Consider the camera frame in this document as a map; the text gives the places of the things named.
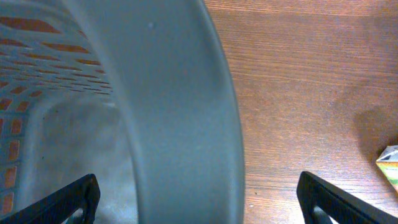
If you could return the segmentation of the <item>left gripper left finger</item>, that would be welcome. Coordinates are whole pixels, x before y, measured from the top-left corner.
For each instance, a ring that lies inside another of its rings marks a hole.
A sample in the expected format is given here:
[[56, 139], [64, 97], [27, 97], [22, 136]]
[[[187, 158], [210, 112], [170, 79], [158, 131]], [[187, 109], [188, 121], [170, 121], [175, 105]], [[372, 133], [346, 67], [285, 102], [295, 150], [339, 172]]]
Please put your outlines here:
[[100, 201], [100, 188], [94, 174], [87, 174], [36, 203], [1, 220], [1, 223], [62, 223], [78, 209], [82, 215], [73, 223], [93, 224]]

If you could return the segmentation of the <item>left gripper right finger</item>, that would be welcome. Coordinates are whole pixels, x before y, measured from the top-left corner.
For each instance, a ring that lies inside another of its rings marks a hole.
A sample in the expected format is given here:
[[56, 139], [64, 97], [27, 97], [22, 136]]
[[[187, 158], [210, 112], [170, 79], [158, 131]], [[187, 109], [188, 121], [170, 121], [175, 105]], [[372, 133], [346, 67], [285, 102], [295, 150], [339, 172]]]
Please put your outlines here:
[[300, 174], [297, 198], [305, 223], [397, 223], [396, 217], [308, 171]]

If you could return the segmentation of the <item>green tissue pack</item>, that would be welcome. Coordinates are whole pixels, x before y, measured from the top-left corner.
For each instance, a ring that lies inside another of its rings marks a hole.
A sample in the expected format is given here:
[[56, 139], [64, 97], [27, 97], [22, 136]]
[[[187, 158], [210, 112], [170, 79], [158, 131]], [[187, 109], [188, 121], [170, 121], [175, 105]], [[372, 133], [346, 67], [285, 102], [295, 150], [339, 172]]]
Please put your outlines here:
[[397, 191], [397, 145], [387, 146], [376, 160], [376, 165]]

